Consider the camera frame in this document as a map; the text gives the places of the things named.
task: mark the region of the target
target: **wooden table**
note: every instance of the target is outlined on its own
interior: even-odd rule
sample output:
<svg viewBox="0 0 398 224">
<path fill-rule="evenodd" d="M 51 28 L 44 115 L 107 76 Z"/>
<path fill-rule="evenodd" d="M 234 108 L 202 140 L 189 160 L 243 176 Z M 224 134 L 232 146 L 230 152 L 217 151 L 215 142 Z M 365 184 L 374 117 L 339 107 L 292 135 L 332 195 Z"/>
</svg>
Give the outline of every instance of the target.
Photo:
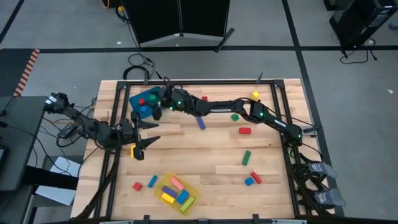
<svg viewBox="0 0 398 224">
<path fill-rule="evenodd" d="M 94 117 L 110 119 L 117 81 L 102 81 Z M 285 89 L 292 116 L 310 121 L 307 102 L 299 79 L 285 79 Z M 152 88 L 134 86 L 130 96 Z M 271 88 L 265 85 L 185 85 L 190 94 L 207 96 L 209 101 L 231 100 L 260 93 L 261 103 L 274 110 Z M 118 116 L 121 114 L 124 93 L 121 93 Z M 281 112 L 282 97 L 278 91 Z M 127 114 L 132 108 L 128 106 Z M 242 118 L 237 122 L 230 113 L 209 114 L 201 130 L 193 116 L 178 111 L 164 110 L 162 119 L 144 121 L 160 126 L 141 132 L 142 137 L 161 136 L 145 152 L 144 161 L 130 157 L 130 145 L 123 146 L 116 182 L 112 219 L 241 219 L 258 213 L 261 218 L 293 218 L 287 173 L 279 133 L 265 124 L 251 124 Z M 238 134 L 239 127 L 252 128 L 251 135 Z M 317 148 L 315 138 L 305 136 L 303 142 Z M 87 144 L 85 156 L 96 146 Z M 252 152 L 249 164 L 242 166 L 244 152 Z M 299 147 L 309 159 L 320 160 L 317 152 Z M 72 217 L 78 215 L 98 189 L 104 151 L 97 150 L 83 164 L 76 190 Z M 146 187 L 153 175 L 161 178 L 172 171 L 196 187 L 201 197 L 191 214 L 184 217 L 154 197 L 154 189 Z M 263 184 L 247 186 L 244 180 L 255 171 Z M 141 191 L 132 188 L 135 182 L 143 184 Z M 105 192 L 101 214 L 104 215 L 108 193 Z"/>
</svg>

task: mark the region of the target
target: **pink block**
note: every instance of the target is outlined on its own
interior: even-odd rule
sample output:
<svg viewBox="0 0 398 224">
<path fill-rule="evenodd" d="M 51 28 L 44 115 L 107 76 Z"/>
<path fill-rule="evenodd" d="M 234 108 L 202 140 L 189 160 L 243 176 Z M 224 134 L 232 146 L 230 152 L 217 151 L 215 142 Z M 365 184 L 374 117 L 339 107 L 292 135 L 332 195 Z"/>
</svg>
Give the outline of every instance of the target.
<svg viewBox="0 0 398 224">
<path fill-rule="evenodd" d="M 172 184 L 174 184 L 174 186 L 176 186 L 176 188 L 178 188 L 179 190 L 184 189 L 184 186 L 183 186 L 175 177 L 172 177 L 172 178 L 170 179 L 170 182 L 171 182 Z"/>
</svg>

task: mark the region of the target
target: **white paper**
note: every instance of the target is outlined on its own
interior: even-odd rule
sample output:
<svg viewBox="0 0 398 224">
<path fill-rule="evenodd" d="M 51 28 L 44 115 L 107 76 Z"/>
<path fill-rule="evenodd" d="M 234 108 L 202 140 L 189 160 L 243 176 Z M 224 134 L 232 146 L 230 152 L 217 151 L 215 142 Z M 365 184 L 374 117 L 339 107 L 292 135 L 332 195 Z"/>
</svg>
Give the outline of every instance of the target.
<svg viewBox="0 0 398 224">
<path fill-rule="evenodd" d="M 77 172 L 79 170 L 80 164 L 77 164 L 76 162 L 73 162 L 69 159 L 65 159 L 64 157 L 58 157 L 55 161 L 55 164 L 59 168 L 67 170 L 72 176 L 77 177 Z M 50 171 L 59 174 L 62 173 L 63 175 L 69 175 L 66 172 L 56 168 L 54 165 L 51 167 Z M 76 190 L 39 186 L 36 190 L 36 194 L 47 197 L 64 205 L 71 205 L 73 199 L 75 198 Z"/>
</svg>

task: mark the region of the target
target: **red block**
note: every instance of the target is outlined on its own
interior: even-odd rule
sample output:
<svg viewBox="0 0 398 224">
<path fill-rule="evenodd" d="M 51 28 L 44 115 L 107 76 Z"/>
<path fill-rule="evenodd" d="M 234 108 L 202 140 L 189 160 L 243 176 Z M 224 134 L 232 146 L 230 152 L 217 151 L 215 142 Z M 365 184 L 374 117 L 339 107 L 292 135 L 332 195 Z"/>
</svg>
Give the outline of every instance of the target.
<svg viewBox="0 0 398 224">
<path fill-rule="evenodd" d="M 260 179 L 260 177 L 255 172 L 251 173 L 251 176 L 253 177 L 254 180 L 256 180 L 256 182 L 258 184 L 262 183 L 262 180 Z"/>
<path fill-rule="evenodd" d="M 142 184 L 136 182 L 132 187 L 133 187 L 136 191 L 140 191 L 140 190 L 141 190 L 141 187 L 142 187 Z"/>
<path fill-rule="evenodd" d="M 251 134 L 251 128 L 239 128 L 239 134 Z"/>
</svg>

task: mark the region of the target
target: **gray floor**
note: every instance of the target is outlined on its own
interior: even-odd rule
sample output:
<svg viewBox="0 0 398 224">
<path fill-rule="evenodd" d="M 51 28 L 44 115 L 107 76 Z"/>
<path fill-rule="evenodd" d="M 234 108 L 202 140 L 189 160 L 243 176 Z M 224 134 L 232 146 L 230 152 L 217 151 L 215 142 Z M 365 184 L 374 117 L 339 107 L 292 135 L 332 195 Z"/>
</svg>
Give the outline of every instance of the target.
<svg viewBox="0 0 398 224">
<path fill-rule="evenodd" d="M 17 1 L 0 5 L 0 27 Z M 328 24 L 332 15 L 320 0 L 289 0 L 301 46 L 338 45 Z M 229 27 L 236 29 L 228 45 L 291 46 L 292 39 L 280 0 L 232 0 Z M 398 45 L 398 30 L 385 24 L 374 35 L 378 45 Z M 215 45 L 201 39 L 176 39 L 151 46 Z M 125 24 L 94 0 L 26 0 L 0 48 L 133 47 Z M 377 62 L 342 65 L 340 52 L 304 52 L 304 59 L 325 128 L 338 186 L 347 202 L 348 217 L 398 220 L 394 211 L 398 156 L 394 128 L 397 126 L 398 89 L 396 51 L 375 51 Z M 78 105 L 96 96 L 100 80 L 120 79 L 129 53 L 40 54 L 24 95 L 64 92 Z M 145 53 L 157 71 L 170 78 L 301 78 L 295 52 L 222 51 Z M 361 60 L 356 52 L 350 60 Z M 140 78 L 132 73 L 131 78 Z M 56 119 L 61 116 L 47 115 Z M 43 123 L 55 133 L 55 128 Z M 62 153 L 52 137 L 40 134 L 51 155 Z M 83 155 L 85 141 L 65 153 Z M 39 162 L 44 157 L 38 147 Z M 35 223 L 65 220 L 70 207 L 40 209 Z"/>
</svg>

